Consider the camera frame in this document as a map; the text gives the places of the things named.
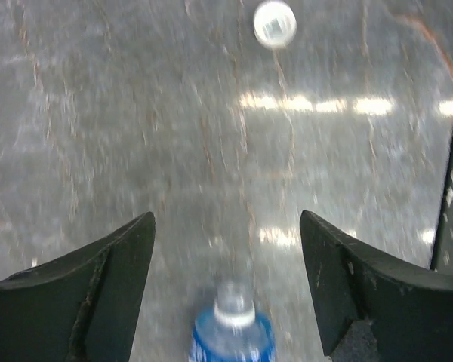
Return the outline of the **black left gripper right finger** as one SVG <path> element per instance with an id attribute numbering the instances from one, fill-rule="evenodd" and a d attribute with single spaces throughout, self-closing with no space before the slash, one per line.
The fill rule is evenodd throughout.
<path id="1" fill-rule="evenodd" d="M 453 276 L 385 253 L 305 210 L 304 265 L 333 361 L 453 361 Z"/>

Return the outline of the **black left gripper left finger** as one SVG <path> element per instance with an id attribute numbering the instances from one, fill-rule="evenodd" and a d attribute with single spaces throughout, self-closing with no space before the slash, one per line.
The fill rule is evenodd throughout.
<path id="1" fill-rule="evenodd" d="M 129 360 L 155 234 L 143 213 L 0 281 L 0 361 Z"/>

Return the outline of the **blue label plastic bottle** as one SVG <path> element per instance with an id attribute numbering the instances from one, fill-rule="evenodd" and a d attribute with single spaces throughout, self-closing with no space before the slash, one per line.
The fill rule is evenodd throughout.
<path id="1" fill-rule="evenodd" d="M 270 319 L 256 310 L 253 290 L 240 281 L 224 281 L 210 308 L 195 319 L 189 362 L 276 360 Z"/>

